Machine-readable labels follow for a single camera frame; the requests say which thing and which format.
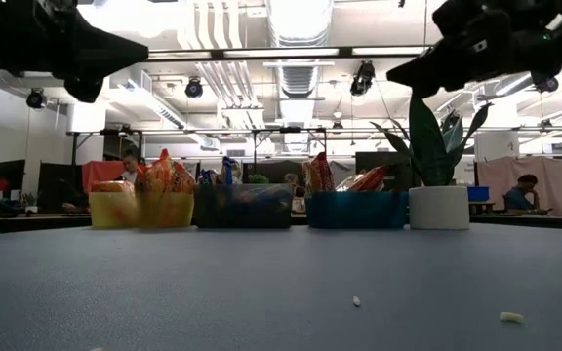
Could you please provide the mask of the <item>person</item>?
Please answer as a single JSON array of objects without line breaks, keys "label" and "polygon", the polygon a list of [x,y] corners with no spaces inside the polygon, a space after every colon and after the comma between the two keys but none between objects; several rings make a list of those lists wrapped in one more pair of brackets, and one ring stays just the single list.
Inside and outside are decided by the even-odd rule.
[{"label": "person", "polygon": [[305,188],[300,186],[299,177],[294,173],[287,173],[284,175],[284,182],[289,184],[293,191],[292,212],[305,214]]},{"label": "person", "polygon": [[133,148],[128,148],[123,152],[121,161],[124,171],[119,177],[117,177],[117,180],[136,183],[139,172],[139,161],[136,153],[137,151]]},{"label": "person", "polygon": [[536,191],[538,178],[532,174],[522,175],[517,184],[503,195],[504,209],[517,215],[547,215],[549,209],[543,209]]}]

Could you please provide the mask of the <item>black panel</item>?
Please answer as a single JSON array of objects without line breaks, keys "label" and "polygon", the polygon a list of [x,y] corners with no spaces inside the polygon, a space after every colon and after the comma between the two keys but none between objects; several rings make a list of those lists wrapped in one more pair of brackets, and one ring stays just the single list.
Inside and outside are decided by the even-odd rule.
[{"label": "black panel", "polygon": [[81,213],[87,197],[77,187],[77,173],[71,165],[41,163],[37,207],[40,213]]}]

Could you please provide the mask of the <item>beige cloth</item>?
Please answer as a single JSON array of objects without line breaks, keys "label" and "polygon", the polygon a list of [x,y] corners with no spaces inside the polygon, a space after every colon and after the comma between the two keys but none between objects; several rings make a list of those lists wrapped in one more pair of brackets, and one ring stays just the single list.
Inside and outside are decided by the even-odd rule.
[{"label": "beige cloth", "polygon": [[503,210],[503,196],[523,175],[538,179],[535,189],[543,209],[551,216],[562,217],[562,159],[526,157],[500,159],[476,164],[480,186],[489,188],[490,201],[496,210]]}]

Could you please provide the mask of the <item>black monitor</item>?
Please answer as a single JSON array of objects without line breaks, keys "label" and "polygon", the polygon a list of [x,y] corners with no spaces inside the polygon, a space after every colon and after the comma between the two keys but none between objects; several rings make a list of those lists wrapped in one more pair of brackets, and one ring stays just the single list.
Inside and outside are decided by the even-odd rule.
[{"label": "black monitor", "polygon": [[357,152],[355,154],[355,170],[370,171],[375,167],[385,166],[386,176],[383,189],[407,191],[419,184],[408,158],[398,152]]},{"label": "black monitor", "polygon": [[0,162],[0,180],[6,180],[3,190],[4,197],[10,197],[13,191],[22,190],[25,160]]}]

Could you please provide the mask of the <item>teal plastic bin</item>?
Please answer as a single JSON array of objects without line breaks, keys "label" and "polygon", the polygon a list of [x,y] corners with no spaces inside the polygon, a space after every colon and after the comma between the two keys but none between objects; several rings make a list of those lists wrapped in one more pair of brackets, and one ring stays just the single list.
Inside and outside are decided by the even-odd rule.
[{"label": "teal plastic bin", "polygon": [[406,191],[317,192],[305,197],[306,219],[318,229],[400,229],[408,219]]}]

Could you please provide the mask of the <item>yellow plastic bin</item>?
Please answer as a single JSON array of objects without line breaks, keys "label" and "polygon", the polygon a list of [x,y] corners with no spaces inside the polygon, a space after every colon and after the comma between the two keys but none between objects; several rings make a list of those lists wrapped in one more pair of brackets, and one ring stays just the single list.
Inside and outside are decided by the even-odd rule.
[{"label": "yellow plastic bin", "polygon": [[93,192],[90,212],[94,228],[182,228],[191,225],[192,194],[167,192]]}]

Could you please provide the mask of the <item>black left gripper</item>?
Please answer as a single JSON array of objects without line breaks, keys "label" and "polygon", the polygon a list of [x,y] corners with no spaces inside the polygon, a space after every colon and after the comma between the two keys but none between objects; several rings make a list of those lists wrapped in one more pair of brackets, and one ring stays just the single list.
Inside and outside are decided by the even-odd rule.
[{"label": "black left gripper", "polygon": [[138,42],[92,26],[77,0],[0,0],[0,59],[12,71],[49,72],[82,102],[103,77],[148,59]]}]

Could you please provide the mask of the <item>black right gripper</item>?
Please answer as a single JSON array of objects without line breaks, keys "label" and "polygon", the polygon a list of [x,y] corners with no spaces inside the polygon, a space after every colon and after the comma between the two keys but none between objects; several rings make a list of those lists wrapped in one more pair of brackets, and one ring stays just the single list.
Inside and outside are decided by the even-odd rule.
[{"label": "black right gripper", "polygon": [[512,23],[507,0],[446,0],[432,14],[442,34],[435,46],[390,69],[387,80],[424,98],[498,74],[510,62]]}]

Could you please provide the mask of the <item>grey translucent bin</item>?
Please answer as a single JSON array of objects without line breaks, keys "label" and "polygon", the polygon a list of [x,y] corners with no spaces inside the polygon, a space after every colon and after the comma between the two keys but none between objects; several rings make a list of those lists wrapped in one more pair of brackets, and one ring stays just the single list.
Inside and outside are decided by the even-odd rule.
[{"label": "grey translucent bin", "polygon": [[199,228],[263,228],[284,229],[291,226],[292,208],[284,214],[242,214],[235,215],[218,209],[216,189],[230,186],[282,186],[293,191],[286,184],[234,184],[234,185],[197,185],[194,192],[194,222]]}]

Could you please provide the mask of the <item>white plant pot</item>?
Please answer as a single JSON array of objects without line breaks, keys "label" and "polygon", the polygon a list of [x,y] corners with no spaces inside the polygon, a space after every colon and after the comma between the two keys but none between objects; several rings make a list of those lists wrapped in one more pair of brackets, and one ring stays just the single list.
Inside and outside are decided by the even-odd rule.
[{"label": "white plant pot", "polygon": [[467,230],[470,224],[465,186],[425,186],[409,190],[412,229]]}]

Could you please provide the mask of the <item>wide black screen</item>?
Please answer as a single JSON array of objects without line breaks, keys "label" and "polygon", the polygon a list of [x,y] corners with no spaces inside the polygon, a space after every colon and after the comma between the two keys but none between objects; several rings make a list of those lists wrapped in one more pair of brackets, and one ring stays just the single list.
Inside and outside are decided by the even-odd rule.
[{"label": "wide black screen", "polygon": [[284,183],[286,174],[294,174],[298,177],[298,184],[304,185],[302,164],[291,160],[263,161],[255,163],[244,163],[242,181],[250,183],[251,175],[265,176],[270,183]]}]

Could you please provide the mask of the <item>black ceiling spotlight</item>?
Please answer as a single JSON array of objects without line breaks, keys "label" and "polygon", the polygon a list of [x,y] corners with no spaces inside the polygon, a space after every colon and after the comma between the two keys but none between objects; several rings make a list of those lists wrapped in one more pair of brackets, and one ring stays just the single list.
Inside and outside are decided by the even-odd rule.
[{"label": "black ceiling spotlight", "polygon": [[203,95],[203,86],[199,77],[190,77],[184,90],[188,98],[200,98]]},{"label": "black ceiling spotlight", "polygon": [[26,98],[26,105],[32,109],[43,109],[48,104],[42,88],[31,88]]},{"label": "black ceiling spotlight", "polygon": [[533,80],[535,89],[539,93],[552,93],[555,92],[559,87],[559,82],[553,75],[532,72],[531,78]]}]

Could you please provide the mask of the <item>green snake plant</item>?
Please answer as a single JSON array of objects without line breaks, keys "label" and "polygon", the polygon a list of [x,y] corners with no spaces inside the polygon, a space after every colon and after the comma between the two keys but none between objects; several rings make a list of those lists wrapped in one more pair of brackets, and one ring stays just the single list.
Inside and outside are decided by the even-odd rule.
[{"label": "green snake plant", "polygon": [[443,131],[433,112],[423,99],[412,94],[409,105],[409,128],[405,130],[396,121],[392,124],[399,129],[403,138],[372,122],[398,153],[406,156],[413,171],[425,186],[449,185],[456,165],[462,158],[466,143],[485,123],[490,102],[485,103],[473,116],[466,134],[463,133],[462,119]]}]

